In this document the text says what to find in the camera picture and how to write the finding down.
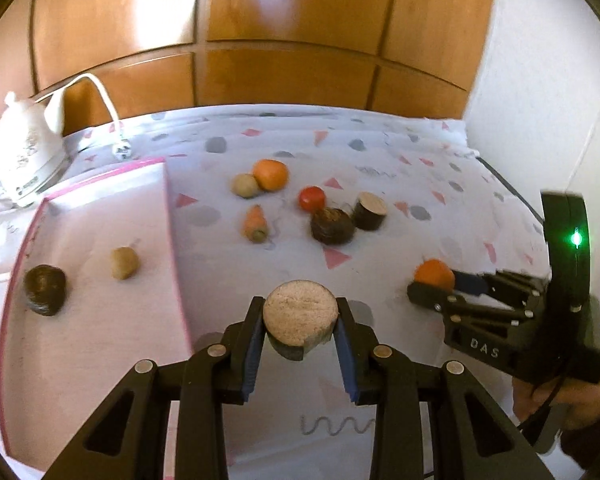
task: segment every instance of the dark round vegetable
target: dark round vegetable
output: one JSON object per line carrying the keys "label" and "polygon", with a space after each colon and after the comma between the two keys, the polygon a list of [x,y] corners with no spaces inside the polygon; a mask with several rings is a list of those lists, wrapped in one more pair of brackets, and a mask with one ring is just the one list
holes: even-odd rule
{"label": "dark round vegetable", "polygon": [[325,207],[311,217],[311,235],[326,245],[339,245],[353,238],[356,227],[342,209]]}
{"label": "dark round vegetable", "polygon": [[33,312],[54,316],[66,299],[66,276],[57,267],[35,266],[24,275],[24,290]]}
{"label": "dark round vegetable", "polygon": [[353,223],[358,229],[375,231],[379,229],[387,215],[384,200],[379,196],[363,191],[353,209]]}

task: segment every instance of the tomato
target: tomato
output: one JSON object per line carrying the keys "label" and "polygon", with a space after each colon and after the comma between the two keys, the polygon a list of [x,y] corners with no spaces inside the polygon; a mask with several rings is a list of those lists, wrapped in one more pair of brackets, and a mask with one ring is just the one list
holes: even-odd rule
{"label": "tomato", "polygon": [[300,209],[313,213],[320,209],[324,209],[326,202],[324,191],[317,186],[305,187],[298,195],[298,205]]}

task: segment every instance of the green led light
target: green led light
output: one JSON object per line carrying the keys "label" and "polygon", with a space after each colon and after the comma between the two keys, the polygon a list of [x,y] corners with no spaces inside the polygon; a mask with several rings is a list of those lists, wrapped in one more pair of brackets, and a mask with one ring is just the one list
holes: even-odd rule
{"label": "green led light", "polygon": [[582,235],[578,232],[577,228],[571,235],[571,243],[576,246],[576,249],[579,248],[582,243]]}

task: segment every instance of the pink tray rim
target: pink tray rim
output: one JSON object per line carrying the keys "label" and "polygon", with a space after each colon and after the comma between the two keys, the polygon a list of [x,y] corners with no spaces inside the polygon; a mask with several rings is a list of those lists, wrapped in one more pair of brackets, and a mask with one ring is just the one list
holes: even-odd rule
{"label": "pink tray rim", "polygon": [[92,176],[91,178],[87,178],[83,181],[76,182],[75,184],[71,184],[69,186],[61,187],[58,190],[50,193],[45,196],[34,217],[31,220],[31,224],[27,229],[27,232],[22,240],[22,244],[20,245],[20,249],[18,250],[18,256],[16,257],[15,263],[13,264],[13,269],[11,269],[11,278],[9,280],[9,286],[7,288],[7,294],[4,299],[4,307],[2,310],[2,319],[0,320],[0,436],[2,437],[2,443],[4,445],[4,450],[8,456],[11,456],[11,446],[9,443],[9,437],[7,435],[7,431],[4,424],[4,402],[3,402],[3,384],[2,384],[2,369],[3,369],[3,359],[4,359],[4,346],[6,343],[6,332],[7,332],[7,324],[8,324],[8,315],[11,309],[11,301],[13,299],[13,293],[15,288],[14,280],[20,273],[20,267],[22,266],[22,262],[24,260],[24,254],[26,247],[30,243],[31,239],[34,236],[34,232],[38,223],[40,222],[40,217],[42,216],[42,212],[46,205],[52,200],[71,193],[76,189],[80,189],[81,187],[88,186],[89,184],[94,184],[95,182],[99,182],[101,180],[105,180],[106,178],[110,178],[112,176],[116,176],[122,173],[128,173],[129,171],[138,170],[140,168],[144,168],[146,166],[151,166],[153,164],[164,164],[164,175],[165,181],[167,185],[165,195],[165,208],[167,211],[167,228],[169,230],[169,241],[170,241],[170,252],[171,252],[171,266],[173,267],[173,279],[175,280],[175,290],[176,290],[176,300],[178,302],[178,309],[180,310],[180,315],[182,317],[182,325],[185,330],[185,337],[187,341],[187,345],[189,348],[192,348],[191,344],[191,334],[189,331],[189,325],[187,324],[187,320],[184,314],[184,308],[182,304],[182,295],[180,293],[180,283],[178,282],[178,267],[176,266],[175,252],[173,247],[173,231],[171,226],[171,212],[169,208],[169,196],[170,196],[170,186],[169,179],[167,178],[166,173],[166,160],[163,156],[151,157],[151,158],[142,158],[139,160],[134,160],[124,166],[120,166],[119,168],[115,168],[114,170],[106,171],[105,173],[101,173],[99,175]]}

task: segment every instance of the potato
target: potato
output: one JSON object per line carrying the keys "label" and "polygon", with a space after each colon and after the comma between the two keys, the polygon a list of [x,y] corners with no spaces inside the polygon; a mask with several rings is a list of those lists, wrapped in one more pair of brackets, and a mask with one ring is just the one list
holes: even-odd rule
{"label": "potato", "polygon": [[242,198],[253,198],[260,193],[260,186],[252,174],[241,173],[234,176],[231,191]]}
{"label": "potato", "polygon": [[140,267],[140,258],[131,247],[118,247],[111,251],[111,275],[117,280],[126,280]]}

